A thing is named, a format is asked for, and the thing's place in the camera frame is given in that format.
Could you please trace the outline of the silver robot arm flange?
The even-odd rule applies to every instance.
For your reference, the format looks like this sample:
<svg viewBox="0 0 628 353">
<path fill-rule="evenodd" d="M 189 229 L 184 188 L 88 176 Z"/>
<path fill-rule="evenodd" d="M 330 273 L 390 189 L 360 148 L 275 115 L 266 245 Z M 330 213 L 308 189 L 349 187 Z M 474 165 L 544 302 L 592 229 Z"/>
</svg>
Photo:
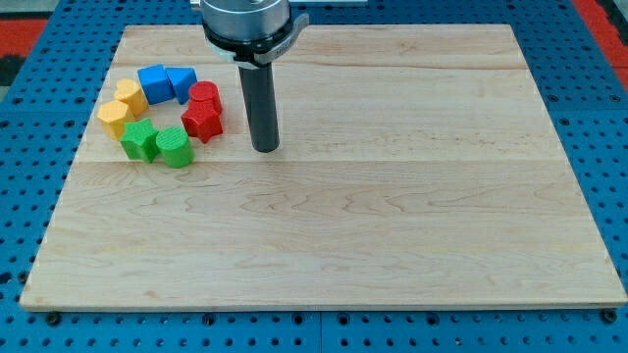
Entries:
<svg viewBox="0 0 628 353">
<path fill-rule="evenodd" d="M 222 60 L 256 70 L 272 64 L 310 24 L 295 16 L 288 0 L 190 0 L 202 16 L 211 50 Z"/>
</svg>

